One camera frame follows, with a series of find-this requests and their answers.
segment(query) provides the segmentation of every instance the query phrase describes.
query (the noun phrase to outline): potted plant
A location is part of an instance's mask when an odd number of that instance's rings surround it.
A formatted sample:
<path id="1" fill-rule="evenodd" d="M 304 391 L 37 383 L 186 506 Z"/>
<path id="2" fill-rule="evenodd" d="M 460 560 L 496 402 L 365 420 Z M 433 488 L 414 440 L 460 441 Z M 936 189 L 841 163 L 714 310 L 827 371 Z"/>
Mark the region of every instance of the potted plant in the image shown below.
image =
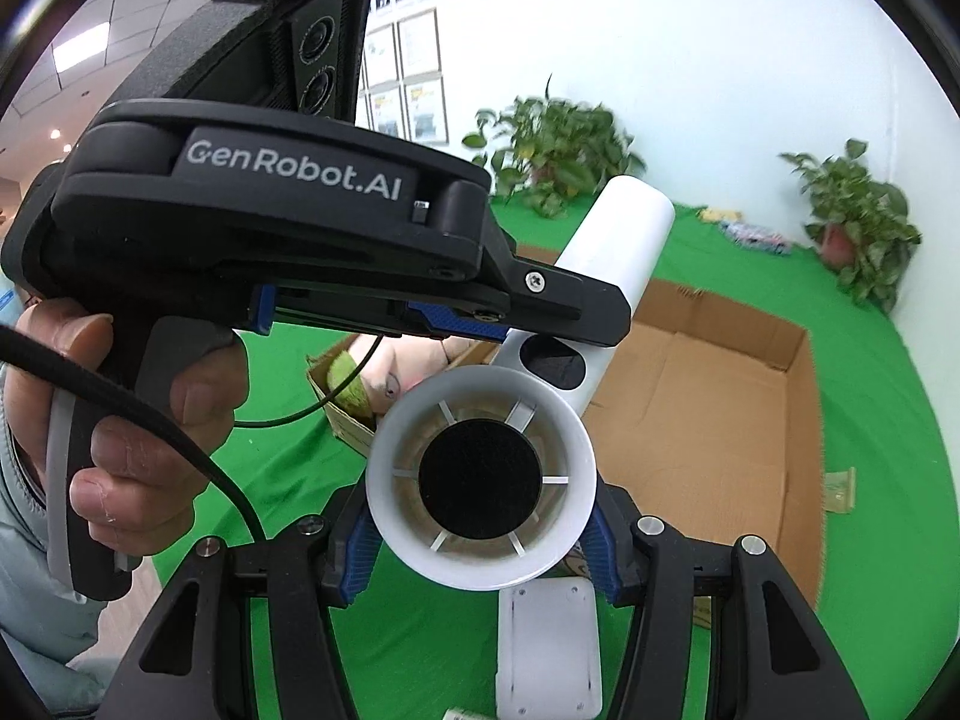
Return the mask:
<path id="1" fill-rule="evenodd" d="M 781 154 L 803 177 L 814 221 L 805 225 L 823 263 L 855 303 L 872 300 L 889 314 L 910 258 L 923 238 L 907 220 L 906 196 L 874 180 L 861 161 L 867 143 L 848 140 L 844 155 L 819 162 L 808 153 Z"/>
<path id="2" fill-rule="evenodd" d="M 523 191 L 545 217 L 563 213 L 565 202 L 578 194 L 598 193 L 615 175 L 646 169 L 610 110 L 551 98 L 549 80 L 542 98 L 516 98 L 500 113 L 482 108 L 476 120 L 476 132 L 463 138 L 467 148 L 480 151 L 491 141 L 509 140 L 473 162 L 490 163 L 498 196 L 509 200 Z"/>

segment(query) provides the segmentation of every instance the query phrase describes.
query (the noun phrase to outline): brown cardboard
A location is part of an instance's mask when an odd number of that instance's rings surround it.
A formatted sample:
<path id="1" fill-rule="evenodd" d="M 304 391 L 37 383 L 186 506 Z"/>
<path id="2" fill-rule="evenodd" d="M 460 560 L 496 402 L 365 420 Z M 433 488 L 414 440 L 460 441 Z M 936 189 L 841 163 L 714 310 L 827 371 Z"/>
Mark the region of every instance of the brown cardboard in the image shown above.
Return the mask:
<path id="1" fill-rule="evenodd" d="M 529 259 L 555 253 L 520 247 Z M 321 394 L 326 368 L 308 372 Z M 488 362 L 479 344 L 453 365 Z M 334 433 L 366 455 L 371 426 L 335 406 Z M 824 544 L 820 399 L 805 330 L 722 298 L 653 279 L 630 335 L 584 414 L 604 479 L 645 514 L 693 538 L 733 544 L 756 533 L 816 604 Z M 709 624 L 699 603 L 695 620 Z"/>

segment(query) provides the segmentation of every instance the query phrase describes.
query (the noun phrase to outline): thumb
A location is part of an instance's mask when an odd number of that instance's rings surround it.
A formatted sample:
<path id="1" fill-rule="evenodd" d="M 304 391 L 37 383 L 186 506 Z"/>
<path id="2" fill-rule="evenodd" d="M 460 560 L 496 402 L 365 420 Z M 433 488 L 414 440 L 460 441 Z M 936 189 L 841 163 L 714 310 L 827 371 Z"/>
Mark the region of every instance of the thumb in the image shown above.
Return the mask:
<path id="1" fill-rule="evenodd" d="M 87 368 L 102 364 L 113 343 L 112 319 L 84 316 L 72 301 L 45 300 L 32 306 L 17 330 Z M 43 480 L 53 388 L 18 368 L 7 371 L 4 411 L 7 424 Z"/>

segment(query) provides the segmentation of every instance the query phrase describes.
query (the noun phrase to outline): green tablecloth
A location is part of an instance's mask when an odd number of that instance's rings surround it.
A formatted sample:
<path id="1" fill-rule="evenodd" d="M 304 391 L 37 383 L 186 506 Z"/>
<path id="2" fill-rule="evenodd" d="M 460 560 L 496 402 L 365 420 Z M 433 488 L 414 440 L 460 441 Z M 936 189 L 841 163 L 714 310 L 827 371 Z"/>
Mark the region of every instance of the green tablecloth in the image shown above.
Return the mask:
<path id="1" fill-rule="evenodd" d="M 517 240 L 561 248 L 587 210 L 541 220 L 512 205 L 496 209 Z M 822 394 L 827 470 L 855 466 L 856 510 L 827 519 L 827 566 L 819 615 L 853 675 L 872 720 L 902 720 L 940 669 L 957 633 L 960 533 L 937 423 L 893 325 L 857 309 L 805 250 L 789 257 L 741 250 L 680 209 L 656 275 L 750 303 L 808 328 Z M 240 418 L 285 415 L 313 400 L 304 357 L 340 334 L 275 327 L 246 336 L 251 398 Z M 253 500 L 268 535 L 357 479 L 362 458 L 314 416 L 272 430 L 237 430 L 217 454 Z M 248 540 L 216 490 L 198 501 L 197 524 L 155 564 L 165 581 L 206 533 Z M 629 613 L 598 604 L 604 696 L 623 652 Z M 277 716 L 265 634 L 254 610 L 261 718 Z M 493 716 L 496 596 L 431 584 L 384 548 L 370 588 L 335 611 L 353 697 L 363 720 L 440 720 L 449 707 Z M 686 718 L 701 718 L 709 634 L 696 629 Z"/>

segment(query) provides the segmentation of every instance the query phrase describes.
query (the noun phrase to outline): finger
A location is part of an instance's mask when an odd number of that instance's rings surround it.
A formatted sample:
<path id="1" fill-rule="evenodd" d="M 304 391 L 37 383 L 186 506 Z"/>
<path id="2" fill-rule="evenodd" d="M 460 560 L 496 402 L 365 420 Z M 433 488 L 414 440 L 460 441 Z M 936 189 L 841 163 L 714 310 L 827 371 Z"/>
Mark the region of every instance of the finger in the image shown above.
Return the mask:
<path id="1" fill-rule="evenodd" d="M 205 487 L 201 478 L 189 479 L 180 488 L 152 488 L 102 469 L 82 469 L 70 484 L 70 504 L 87 522 L 150 533 L 183 509 L 192 509 L 193 499 Z"/>
<path id="2" fill-rule="evenodd" d="M 99 525 L 90 523 L 90 538 L 109 546 L 115 552 L 136 557 L 157 555 L 173 544 L 193 527 L 193 507 L 184 509 L 169 522 L 150 533 L 131 533 L 120 530 L 113 525 Z"/>
<path id="3" fill-rule="evenodd" d="M 113 343 L 109 317 L 87 316 L 79 303 L 66 298 L 44 300 L 27 309 L 16 329 L 88 368 L 99 367 Z M 7 423 L 41 472 L 52 397 L 53 388 L 47 382 L 18 368 L 8 371 L 4 386 Z"/>
<path id="4" fill-rule="evenodd" d="M 232 429 L 230 411 L 184 432 L 210 454 L 224 444 Z M 118 416 L 108 416 L 97 424 L 90 440 L 90 457 L 99 469 L 150 487 L 176 488 L 191 477 L 200 477 L 200 471 L 166 442 Z"/>
<path id="5" fill-rule="evenodd" d="M 170 409 L 181 425 L 199 425 L 215 413 L 238 409 L 249 392 L 247 348 L 237 338 L 236 343 L 211 352 L 174 379 Z"/>

